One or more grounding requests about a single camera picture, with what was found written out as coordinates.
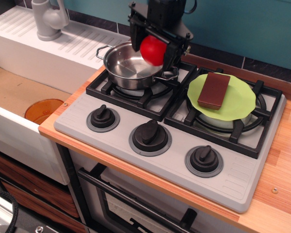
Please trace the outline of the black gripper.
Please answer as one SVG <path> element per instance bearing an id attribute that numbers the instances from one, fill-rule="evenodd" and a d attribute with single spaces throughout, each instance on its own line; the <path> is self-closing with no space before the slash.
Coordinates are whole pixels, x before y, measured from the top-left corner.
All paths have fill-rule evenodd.
<path id="1" fill-rule="evenodd" d="M 140 50 L 142 41 L 152 35 L 168 44 L 163 58 L 163 71 L 177 64 L 181 57 L 190 52 L 190 41 L 194 35 L 184 25 L 182 17 L 191 14 L 185 0 L 150 0 L 148 4 L 132 1 L 129 3 L 130 38 L 132 48 Z"/>

